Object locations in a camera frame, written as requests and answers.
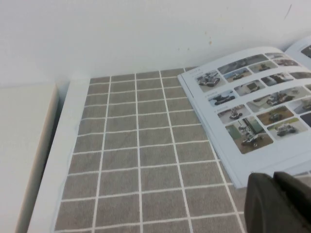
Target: black object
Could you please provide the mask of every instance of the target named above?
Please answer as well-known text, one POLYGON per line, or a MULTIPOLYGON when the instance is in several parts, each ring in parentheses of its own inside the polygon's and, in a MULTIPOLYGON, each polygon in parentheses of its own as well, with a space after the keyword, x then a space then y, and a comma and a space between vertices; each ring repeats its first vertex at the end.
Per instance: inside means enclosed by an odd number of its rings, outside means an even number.
POLYGON ((248 233, 311 233, 311 188, 285 172, 253 173, 244 216, 248 233))

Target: grid pattern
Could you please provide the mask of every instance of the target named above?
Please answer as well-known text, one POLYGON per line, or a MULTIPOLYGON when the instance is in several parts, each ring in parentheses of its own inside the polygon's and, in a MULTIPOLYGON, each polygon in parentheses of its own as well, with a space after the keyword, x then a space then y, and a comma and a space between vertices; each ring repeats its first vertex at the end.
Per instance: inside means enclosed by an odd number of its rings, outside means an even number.
POLYGON ((56 233, 246 232, 245 189, 211 147, 183 72, 91 79, 56 233))

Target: gray tile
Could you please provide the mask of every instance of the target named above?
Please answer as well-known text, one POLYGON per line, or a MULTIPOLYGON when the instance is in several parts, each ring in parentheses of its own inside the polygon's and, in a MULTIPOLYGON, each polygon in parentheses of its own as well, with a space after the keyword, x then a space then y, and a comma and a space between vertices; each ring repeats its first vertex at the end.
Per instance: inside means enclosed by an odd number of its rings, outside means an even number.
POLYGON ((174 127, 175 142, 190 142, 207 140, 206 133, 201 125, 174 127))
POLYGON ((89 198, 96 196, 98 173, 68 176, 63 199, 89 198))
POLYGON ((298 178, 302 183, 306 184, 307 186, 311 187, 311 177, 302 177, 298 178))
POLYGON ((85 119, 80 122, 78 135, 86 133, 103 133, 105 119, 85 119))
POLYGON ((171 142, 171 131, 168 128, 139 131, 139 144, 141 146, 168 144, 171 142))
POLYGON ((140 165, 153 166, 176 163, 172 145, 140 148, 140 165))
POLYGON ((134 80, 134 79, 135 79, 134 74, 116 75, 116 76, 111 77, 112 82, 127 81, 127 80, 134 80))
POLYGON ((137 81, 137 90, 162 88, 161 79, 139 80, 137 81))
POLYGON ((91 85, 88 87, 88 95, 91 94, 104 94, 108 93, 109 90, 109 84, 97 84, 97 85, 91 85))
POLYGON ((147 91, 138 91, 137 92, 137 100, 145 101, 145 100, 160 100, 163 99, 163 91, 162 89, 158 90, 147 90, 147 91))
POLYGON ((222 163, 222 162, 219 162, 219 164, 220 164, 220 167, 221 167, 221 169, 222 169, 222 171, 223 171, 223 174, 224 174, 224 176, 225 176, 225 181, 226 181, 227 183, 231 183, 232 181, 231 181, 231 179, 230 179, 230 177, 229 177, 229 175, 228 175, 228 173, 227 173, 227 171, 226 171, 226 169, 225 169, 223 163, 222 163))
POLYGON ((55 230, 92 227, 95 200, 69 201, 60 204, 55 230))
POLYGON ((187 67, 187 68, 185 68, 185 71, 187 72, 187 71, 195 69, 195 68, 197 68, 197 67, 187 67))
POLYGON ((153 72, 136 74, 136 79, 153 79, 153 78, 160 78, 160 72, 159 71, 153 71, 153 72))
POLYGON ((107 133, 104 149, 118 149, 137 146, 137 132, 107 133))
POLYGON ((184 186, 222 183, 216 162, 180 165, 184 186))
POLYGON ((180 86, 178 78, 165 78, 162 82, 164 87, 180 86))
POLYGON ((69 168, 69 174, 86 171, 98 171, 100 160, 100 152, 73 155, 69 168))
POLYGON ((240 219, 241 219, 244 231, 247 233, 247 228, 246 228, 246 222, 245 222, 244 214, 240 214, 240 219))
POLYGON ((88 152, 101 150, 103 144, 103 134, 91 134, 77 137, 73 152, 88 152))
POLYGON ((209 142, 179 144, 176 150, 180 163, 215 159, 209 142))
POLYGON ((140 233, 139 226, 126 226, 96 230, 95 233, 140 233))
POLYGON ((182 191, 148 193, 142 195, 143 221, 186 216, 182 191))
POLYGON ((240 233, 235 215, 192 220, 193 233, 240 233))
POLYGON ((137 149, 104 151, 102 170, 137 166, 137 149))
POLYGON ((170 119, 172 125, 191 125, 200 123, 194 111, 170 113, 170 119))
POLYGON ((108 83, 110 80, 110 77, 101 77, 101 78, 92 78, 89 83, 93 84, 93 83, 108 83))
POLYGON ((108 107, 108 117, 119 117, 136 114, 135 103, 125 103, 118 105, 110 105, 108 107))
POLYGON ((164 100, 138 103, 138 114, 163 113, 163 112, 166 112, 164 100))
POLYGON ((153 114, 138 116, 139 129, 169 126, 167 114, 153 114))
POLYGON ((85 106, 94 105, 94 104, 107 104, 107 99, 108 99, 108 94, 87 96, 85 106))
POLYGON ((125 116, 117 118, 108 118, 106 132, 135 130, 136 116, 125 116))
POLYGON ((229 190, 238 211, 243 212, 246 198, 246 188, 236 189, 233 185, 230 185, 229 190))
POLYGON ((190 216, 233 212, 232 204, 224 186, 187 189, 186 197, 190 216))
POLYGON ((124 83, 112 83, 110 92, 135 91, 135 81, 124 83))
POLYGON ((100 196, 138 191, 138 169, 102 172, 100 196))
POLYGON ((135 101, 136 101, 135 92, 110 93, 110 97, 109 97, 109 104, 135 102, 135 101))
POLYGON ((145 233, 190 233, 186 220, 145 224, 143 229, 145 233))
POLYGON ((138 195, 100 198, 98 200, 97 227, 134 222, 139 222, 138 195))
POLYGON ((173 76, 177 76, 178 74, 182 74, 182 73, 184 73, 184 69, 183 68, 161 70, 162 78, 163 77, 173 77, 173 76))
POLYGON ((156 190, 180 187, 177 166, 141 169, 141 190, 156 190))
POLYGON ((164 92, 167 99, 187 96, 182 87, 165 88, 164 92))
POLYGON ((180 111, 192 109, 192 106, 187 98, 177 100, 166 100, 169 111, 180 111))
POLYGON ((89 117, 106 117, 106 106, 85 107, 82 113, 82 119, 89 117))

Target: open booklet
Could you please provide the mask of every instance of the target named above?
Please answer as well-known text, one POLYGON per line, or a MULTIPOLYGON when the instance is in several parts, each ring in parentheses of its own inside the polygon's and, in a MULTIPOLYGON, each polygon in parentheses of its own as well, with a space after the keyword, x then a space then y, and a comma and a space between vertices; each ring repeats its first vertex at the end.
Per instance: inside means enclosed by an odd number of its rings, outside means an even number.
POLYGON ((243 50, 178 76, 236 188, 251 172, 311 170, 310 45, 243 50))

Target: tiled surface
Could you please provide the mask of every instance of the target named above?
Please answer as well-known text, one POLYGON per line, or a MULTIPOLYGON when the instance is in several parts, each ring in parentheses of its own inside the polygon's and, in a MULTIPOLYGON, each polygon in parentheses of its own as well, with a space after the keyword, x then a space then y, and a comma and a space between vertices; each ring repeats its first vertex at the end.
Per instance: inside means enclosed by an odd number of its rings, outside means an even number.
POLYGON ((245 191, 215 157, 182 72, 90 81, 57 233, 243 232, 245 191))

